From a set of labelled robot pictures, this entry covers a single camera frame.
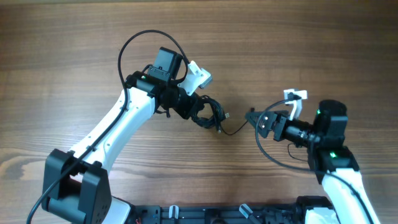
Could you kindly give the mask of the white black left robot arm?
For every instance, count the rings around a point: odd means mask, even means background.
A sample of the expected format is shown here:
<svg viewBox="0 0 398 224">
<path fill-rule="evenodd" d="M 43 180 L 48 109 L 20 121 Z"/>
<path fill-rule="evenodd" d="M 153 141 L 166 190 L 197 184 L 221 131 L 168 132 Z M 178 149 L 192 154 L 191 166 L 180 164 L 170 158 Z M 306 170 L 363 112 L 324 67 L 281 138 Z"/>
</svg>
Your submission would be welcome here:
<svg viewBox="0 0 398 224">
<path fill-rule="evenodd" d="M 41 207 L 70 223 L 139 223 L 131 203 L 111 194 L 108 175 L 132 135 L 154 114 L 170 109 L 181 118 L 197 108 L 197 88 L 211 74 L 194 61 L 176 80 L 183 56 L 160 48 L 154 64 L 124 78 L 118 102 L 67 152 L 54 149 L 45 160 Z"/>
</svg>

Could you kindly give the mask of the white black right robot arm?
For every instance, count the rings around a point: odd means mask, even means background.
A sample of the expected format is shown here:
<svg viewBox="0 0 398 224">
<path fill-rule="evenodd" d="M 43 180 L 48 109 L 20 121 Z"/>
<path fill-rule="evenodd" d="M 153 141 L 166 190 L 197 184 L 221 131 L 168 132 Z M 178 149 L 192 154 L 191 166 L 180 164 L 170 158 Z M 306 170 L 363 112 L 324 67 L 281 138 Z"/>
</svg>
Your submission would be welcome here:
<svg viewBox="0 0 398 224">
<path fill-rule="evenodd" d="M 255 139 L 273 133 L 277 142 L 288 140 L 307 150 L 307 168 L 284 164 L 258 148 L 273 163 L 300 172 L 314 173 L 331 200 L 340 223 L 379 223 L 376 212 L 364 190 L 359 165 L 344 145 L 348 123 L 346 106 L 336 100 L 319 103 L 313 123 L 298 119 L 303 97 L 293 95 L 277 101 L 264 111 L 246 113 L 254 127 Z"/>
</svg>

